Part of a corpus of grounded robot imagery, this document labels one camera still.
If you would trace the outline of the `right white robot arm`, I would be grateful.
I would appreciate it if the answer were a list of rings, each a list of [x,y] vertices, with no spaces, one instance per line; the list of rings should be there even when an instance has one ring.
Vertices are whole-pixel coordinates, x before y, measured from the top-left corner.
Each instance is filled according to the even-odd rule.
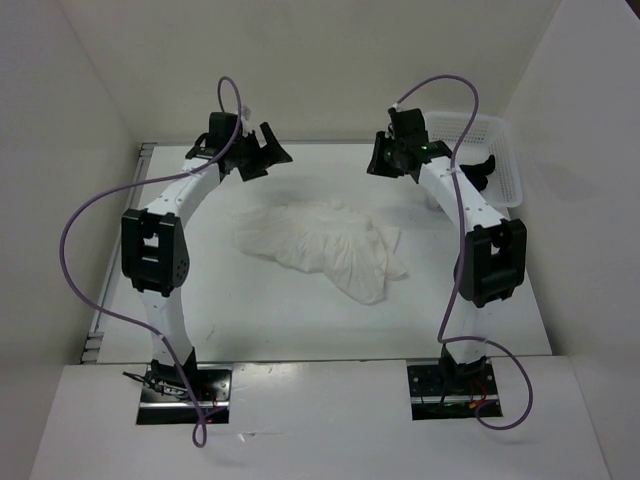
[[[460,164],[455,145],[430,137],[419,109],[393,106],[388,114],[387,129],[376,134],[368,174],[411,177],[458,230],[453,292],[445,313],[451,315],[454,304],[463,300],[472,320],[467,332],[449,337],[440,331],[437,340],[442,346],[440,385],[459,393],[486,371],[490,342],[480,334],[485,310],[509,299],[524,281],[527,229],[522,221],[507,219],[483,195],[498,165],[495,154]]]

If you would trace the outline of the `white skirt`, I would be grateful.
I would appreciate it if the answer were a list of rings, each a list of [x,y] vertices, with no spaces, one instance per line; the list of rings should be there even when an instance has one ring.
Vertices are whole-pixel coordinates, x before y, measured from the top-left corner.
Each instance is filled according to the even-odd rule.
[[[386,298],[386,284],[407,277],[396,256],[401,230],[340,201],[264,206],[236,217],[234,245],[305,274],[321,273],[362,305]]]

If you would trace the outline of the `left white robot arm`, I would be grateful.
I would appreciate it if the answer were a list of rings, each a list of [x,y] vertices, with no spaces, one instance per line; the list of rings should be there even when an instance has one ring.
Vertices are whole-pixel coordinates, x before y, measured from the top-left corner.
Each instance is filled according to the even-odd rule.
[[[213,112],[207,131],[186,153],[177,177],[147,206],[123,214],[122,272],[138,292],[153,330],[148,384],[164,387],[180,400],[192,397],[199,387],[181,294],[190,270],[186,224],[233,171],[250,181],[265,176],[269,167],[291,160],[268,123],[248,131],[238,115]]]

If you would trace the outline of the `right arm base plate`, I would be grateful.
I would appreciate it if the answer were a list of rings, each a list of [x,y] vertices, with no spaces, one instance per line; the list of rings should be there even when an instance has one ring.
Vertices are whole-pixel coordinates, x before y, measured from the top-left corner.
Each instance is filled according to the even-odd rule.
[[[407,364],[413,421],[502,417],[498,388],[491,364],[470,379],[446,382],[437,360]]]

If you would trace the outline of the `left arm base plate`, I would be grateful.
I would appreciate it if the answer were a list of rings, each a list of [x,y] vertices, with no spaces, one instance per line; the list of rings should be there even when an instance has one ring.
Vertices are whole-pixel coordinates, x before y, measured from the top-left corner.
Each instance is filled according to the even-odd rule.
[[[201,363],[192,388],[207,424],[227,424],[231,400],[232,366]],[[148,365],[144,374],[123,372],[141,387],[136,423],[138,425],[193,424],[198,415],[186,387],[152,376]]]

